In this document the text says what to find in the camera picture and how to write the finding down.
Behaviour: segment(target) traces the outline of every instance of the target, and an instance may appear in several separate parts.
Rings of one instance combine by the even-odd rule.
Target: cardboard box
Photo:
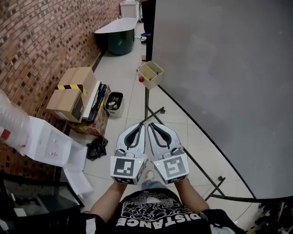
[[[96,82],[90,67],[67,69],[46,109],[58,119],[81,122]]]
[[[87,121],[83,120],[81,123],[73,123],[73,122],[68,123],[70,125],[70,127],[76,133],[85,134],[85,135],[94,135],[97,137],[103,136],[105,134],[109,114],[104,109],[104,104],[106,103],[106,100],[107,100],[110,92],[111,92],[110,87],[109,87],[109,85],[107,85],[105,97],[104,97],[103,102],[100,106],[100,109],[98,111],[95,122],[91,123],[91,122],[87,122]]]

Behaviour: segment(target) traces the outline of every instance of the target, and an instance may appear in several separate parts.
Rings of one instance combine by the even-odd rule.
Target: person
[[[181,231],[201,234],[244,234],[223,210],[211,210],[188,179],[175,183],[179,198],[148,171],[142,190],[120,199],[127,184],[114,182],[90,213],[70,216],[74,233]]]
[[[150,36],[153,32],[155,9],[156,0],[141,0],[143,27],[147,36]],[[146,45],[147,40],[144,40],[141,43]]]

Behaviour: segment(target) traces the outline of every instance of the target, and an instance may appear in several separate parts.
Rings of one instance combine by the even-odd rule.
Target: gray partition wall
[[[157,0],[152,59],[256,198],[293,196],[293,1]]]

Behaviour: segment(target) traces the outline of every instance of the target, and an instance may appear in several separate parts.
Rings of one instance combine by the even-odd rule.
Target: black plastic bag
[[[94,161],[95,159],[106,155],[107,144],[108,140],[102,136],[87,144],[87,159]]]

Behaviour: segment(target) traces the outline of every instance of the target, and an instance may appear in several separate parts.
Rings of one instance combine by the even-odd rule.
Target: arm
[[[114,182],[92,206],[90,213],[97,214],[107,223],[114,215],[126,187],[127,185]]]
[[[207,202],[195,191],[189,180],[184,179],[175,183],[182,204],[198,214],[204,210],[210,209]]]

